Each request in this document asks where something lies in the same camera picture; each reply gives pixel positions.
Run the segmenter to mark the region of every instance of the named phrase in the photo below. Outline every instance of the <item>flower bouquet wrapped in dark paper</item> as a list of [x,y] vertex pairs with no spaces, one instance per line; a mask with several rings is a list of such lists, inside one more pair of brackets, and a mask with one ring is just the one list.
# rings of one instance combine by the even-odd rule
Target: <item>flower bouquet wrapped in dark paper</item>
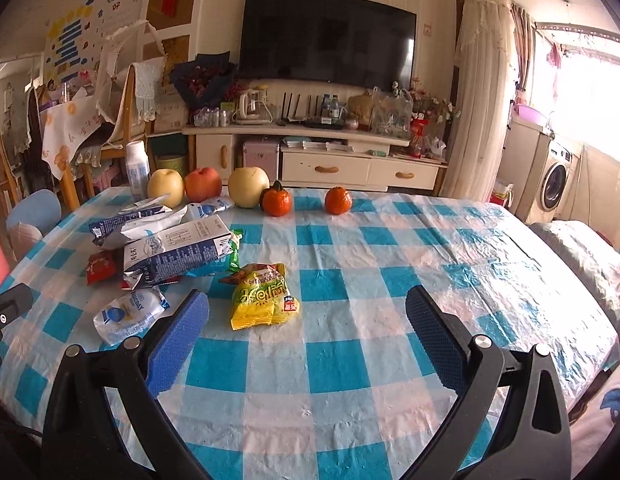
[[216,108],[232,86],[236,65],[230,52],[197,54],[194,61],[178,63],[170,72],[170,82],[190,110]]

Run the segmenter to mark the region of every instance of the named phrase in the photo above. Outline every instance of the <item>flat screen tv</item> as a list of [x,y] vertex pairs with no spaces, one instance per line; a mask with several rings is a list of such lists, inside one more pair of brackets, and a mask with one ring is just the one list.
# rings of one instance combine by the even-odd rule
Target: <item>flat screen tv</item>
[[409,88],[416,20],[367,0],[245,0],[239,76]]

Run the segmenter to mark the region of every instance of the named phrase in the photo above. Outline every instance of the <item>dining table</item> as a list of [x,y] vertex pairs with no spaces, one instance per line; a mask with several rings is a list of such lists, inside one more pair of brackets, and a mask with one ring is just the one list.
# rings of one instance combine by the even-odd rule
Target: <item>dining table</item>
[[[300,312],[283,324],[232,330],[232,285],[188,276],[163,286],[173,312],[193,289],[209,319],[174,386],[157,400],[218,479],[398,479],[456,400],[405,312],[423,285],[472,334],[502,348],[547,344],[568,409],[618,357],[616,333],[568,267],[500,206],[398,193],[351,192],[349,212],[323,208],[326,190],[290,189],[273,218],[229,208],[239,262],[283,263]],[[91,222],[133,203],[112,187],[68,215],[18,263],[32,309],[4,329],[0,403],[41,431],[56,370],[73,344],[109,351],[94,316],[126,294],[120,279],[87,285]],[[107,390],[130,456],[148,465],[116,390]],[[482,456],[503,407],[500,388],[463,465]]]

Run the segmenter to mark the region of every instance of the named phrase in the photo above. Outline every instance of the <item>striped curtain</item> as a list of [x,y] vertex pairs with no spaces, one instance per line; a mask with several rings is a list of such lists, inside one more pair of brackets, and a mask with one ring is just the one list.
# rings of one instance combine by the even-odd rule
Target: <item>striped curtain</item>
[[518,85],[516,86],[516,102],[527,104],[525,90],[530,75],[530,67],[534,59],[534,28],[532,19],[525,9],[512,3],[514,18],[514,44],[518,54]]

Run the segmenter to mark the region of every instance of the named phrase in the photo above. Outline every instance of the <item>red apple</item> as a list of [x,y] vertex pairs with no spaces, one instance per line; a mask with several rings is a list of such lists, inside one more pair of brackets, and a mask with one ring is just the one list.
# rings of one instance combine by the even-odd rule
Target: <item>red apple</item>
[[192,202],[203,202],[221,195],[221,176],[214,168],[192,171],[185,179],[186,195]]

